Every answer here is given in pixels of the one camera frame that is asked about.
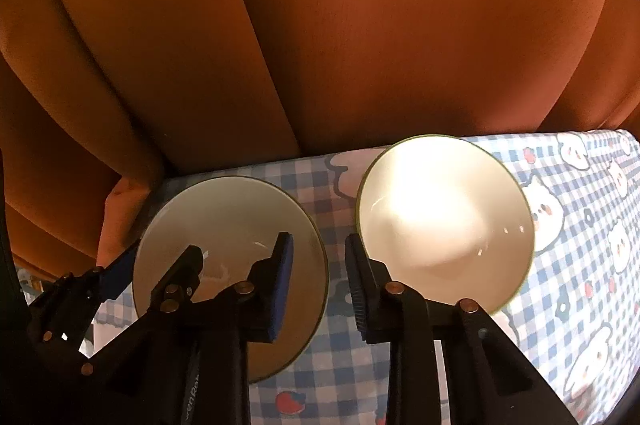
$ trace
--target orange fabric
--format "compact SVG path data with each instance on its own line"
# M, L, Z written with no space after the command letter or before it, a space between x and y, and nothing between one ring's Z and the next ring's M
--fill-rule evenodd
M7 202L106 265L163 159L187 173L425 132L640 136L639 43L639 0L0 0L0 76L24 105L0 113ZM50 275L82 259L18 248Z
M2 58L0 90L7 204L78 253L95 258L104 199L117 175L53 122Z
M244 0L309 154L535 131L604 0Z
M298 154L242 0L62 2L178 172Z
M540 130L620 126L640 103L639 78L640 1L605 0L580 64Z
M104 223L98 245L98 266L108 266L137 235L132 225L150 190L148 185L121 178L104 202Z
M53 280L68 271L82 275L95 260L62 243L5 205L6 223L14 261L44 280Z
M161 155L131 125L60 0L1 0L0 50L64 131L118 174L162 177Z

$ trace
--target checkered tablecloth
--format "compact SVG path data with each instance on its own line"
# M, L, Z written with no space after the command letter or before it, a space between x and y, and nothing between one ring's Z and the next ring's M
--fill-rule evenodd
M494 319L579 423L604 420L640 365L640 145L624 131L467 138L500 160L523 188L536 225L536 255L520 293ZM222 170L164 183L151 218L176 194L223 175L286 190L315 220L329 261L327 309L307 350L250 388L252 423L381 425L387 345L356 331L344 268L355 196L382 149ZM135 320L131 288L100 307L96 322ZM449 407L441 376L443 422Z

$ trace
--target table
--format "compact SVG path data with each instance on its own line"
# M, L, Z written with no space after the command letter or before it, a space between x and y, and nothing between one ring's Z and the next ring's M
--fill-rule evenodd
M628 132L608 130L466 139L505 165L540 218L527 280L494 319L579 423L599 423L640 366L640 291L634 287L640 277L640 144ZM344 268L357 188L382 150L169 179L151 199L147 220L198 182L251 176L294 196L319 228L329 261L326 313L291 366L251 386L255 425L385 422L388 345L362 342ZM115 335L135 319L129 286L100 307L95 327ZM446 381L440 375L443 423L448 425Z

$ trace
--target white bowl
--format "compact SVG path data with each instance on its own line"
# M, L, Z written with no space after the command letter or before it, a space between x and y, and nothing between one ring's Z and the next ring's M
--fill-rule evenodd
M468 297L488 313L524 282L534 251L527 200L509 171L465 140L409 138L364 175L356 223L370 258L426 299Z
M254 262L271 256L278 233L293 235L294 258L280 335L248 345L249 379L267 378L306 347L324 313L328 267L322 241L302 207L271 183L224 176L187 188L158 212L140 242L133 269L138 315L153 287L189 245L206 255L193 301L212 299L246 279Z

